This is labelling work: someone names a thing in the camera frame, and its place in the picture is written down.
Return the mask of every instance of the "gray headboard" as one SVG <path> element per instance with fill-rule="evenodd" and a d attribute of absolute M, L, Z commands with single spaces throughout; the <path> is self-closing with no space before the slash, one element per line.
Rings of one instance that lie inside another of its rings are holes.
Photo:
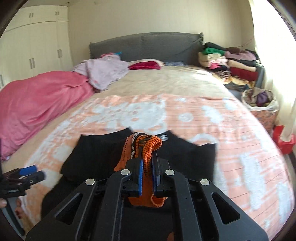
<path fill-rule="evenodd" d="M 89 49 L 90 58 L 99 58 L 109 52 L 122 52 L 121 59 L 124 61 L 154 58 L 163 62 L 183 61 L 189 65 L 199 66 L 197 53 L 203 50 L 203 34 L 133 34 L 90 43 Z"/>

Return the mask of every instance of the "red plastic object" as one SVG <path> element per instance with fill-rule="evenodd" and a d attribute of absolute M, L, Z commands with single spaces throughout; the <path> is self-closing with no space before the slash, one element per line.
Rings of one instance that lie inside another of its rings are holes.
<path fill-rule="evenodd" d="M 293 150 L 293 146 L 296 143 L 295 135 L 292 134 L 291 141 L 284 142 L 280 139 L 281 132 L 283 131 L 284 126 L 276 126 L 274 128 L 274 133 L 272 136 L 273 141 L 279 147 L 283 154 L 290 154 Z"/>

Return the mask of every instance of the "wardrobe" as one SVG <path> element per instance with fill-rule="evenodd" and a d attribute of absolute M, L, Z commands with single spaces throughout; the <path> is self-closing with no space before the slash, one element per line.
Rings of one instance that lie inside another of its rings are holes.
<path fill-rule="evenodd" d="M 21 8 L 0 38 L 0 87 L 14 80 L 72 68 L 68 7 Z"/>

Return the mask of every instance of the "orange sock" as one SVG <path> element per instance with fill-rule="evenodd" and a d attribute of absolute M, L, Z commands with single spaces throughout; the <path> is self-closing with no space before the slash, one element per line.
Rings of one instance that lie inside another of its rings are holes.
<path fill-rule="evenodd" d="M 142 147 L 144 166 L 142 196 L 128 198 L 130 203 L 134 206 L 161 207 L 164 204 L 166 198 L 157 198 L 153 195 L 153 182 L 150 168 L 152 152 L 161 147 L 161 145 L 162 140 L 157 136 L 134 133 L 126 139 L 121 159 L 114 171 L 124 169 L 126 162 L 131 158 L 132 153 L 133 157 L 140 156 L 141 153 L 139 153 L 139 147 Z"/>

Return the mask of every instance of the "human hand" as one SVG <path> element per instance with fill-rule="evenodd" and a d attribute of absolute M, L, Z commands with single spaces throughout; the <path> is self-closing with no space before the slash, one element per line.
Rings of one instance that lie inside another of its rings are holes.
<path fill-rule="evenodd" d="M 7 205 L 6 200 L 0 198 L 0 208 L 6 207 L 6 205 Z"/>

